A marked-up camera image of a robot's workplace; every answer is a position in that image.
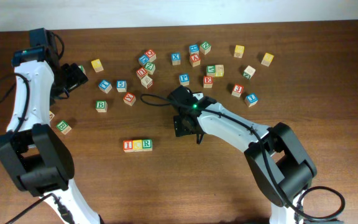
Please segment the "yellow C block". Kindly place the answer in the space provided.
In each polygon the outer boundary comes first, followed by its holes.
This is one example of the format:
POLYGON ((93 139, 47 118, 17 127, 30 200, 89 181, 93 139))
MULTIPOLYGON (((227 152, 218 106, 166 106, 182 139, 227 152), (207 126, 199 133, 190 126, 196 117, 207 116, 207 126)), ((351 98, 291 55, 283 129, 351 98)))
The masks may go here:
POLYGON ((134 152, 143 151, 143 142, 142 142, 141 139, 139 139, 139 140, 133 140, 133 141, 132 141, 132 146, 133 146, 134 152))

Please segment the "green R block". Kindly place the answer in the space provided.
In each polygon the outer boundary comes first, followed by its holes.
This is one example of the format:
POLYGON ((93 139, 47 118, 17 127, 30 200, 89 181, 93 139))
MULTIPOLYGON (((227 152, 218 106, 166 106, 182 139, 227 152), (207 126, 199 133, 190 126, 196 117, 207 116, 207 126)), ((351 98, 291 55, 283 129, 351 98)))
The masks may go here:
POLYGON ((151 151, 153 149, 153 143, 151 139, 143 139, 142 140, 142 150, 143 151, 151 151))

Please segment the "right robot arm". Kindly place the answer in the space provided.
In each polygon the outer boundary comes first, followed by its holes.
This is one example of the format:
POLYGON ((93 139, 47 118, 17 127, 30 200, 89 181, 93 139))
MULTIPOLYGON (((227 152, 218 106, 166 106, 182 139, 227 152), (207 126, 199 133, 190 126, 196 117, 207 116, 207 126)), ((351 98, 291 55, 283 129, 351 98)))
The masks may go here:
POLYGON ((176 136, 216 136, 244 153, 260 191, 271 203, 270 223, 311 223, 303 199, 317 174, 316 166, 293 130, 253 123, 227 110, 215 99, 179 86, 168 96, 178 111, 176 136))

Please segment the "red I block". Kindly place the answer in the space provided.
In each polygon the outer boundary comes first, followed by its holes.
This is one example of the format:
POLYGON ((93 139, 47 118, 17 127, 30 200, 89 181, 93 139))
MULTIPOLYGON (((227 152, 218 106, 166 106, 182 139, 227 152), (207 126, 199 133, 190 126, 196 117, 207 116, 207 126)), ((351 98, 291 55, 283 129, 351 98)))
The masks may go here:
POLYGON ((123 151, 124 152, 133 152, 133 140, 125 140, 123 141, 123 151))

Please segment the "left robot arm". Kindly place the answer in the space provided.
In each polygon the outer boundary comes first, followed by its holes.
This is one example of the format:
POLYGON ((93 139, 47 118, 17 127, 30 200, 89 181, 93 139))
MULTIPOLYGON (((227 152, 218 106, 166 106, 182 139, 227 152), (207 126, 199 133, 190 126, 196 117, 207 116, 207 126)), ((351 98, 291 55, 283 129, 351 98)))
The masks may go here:
POLYGON ((20 191, 48 203, 64 223, 102 223, 75 184, 70 151, 50 126, 55 100, 69 98, 88 81, 77 64, 60 64, 60 39, 44 28, 31 30, 30 47, 13 55, 16 95, 11 121, 0 135, 0 161, 20 191))

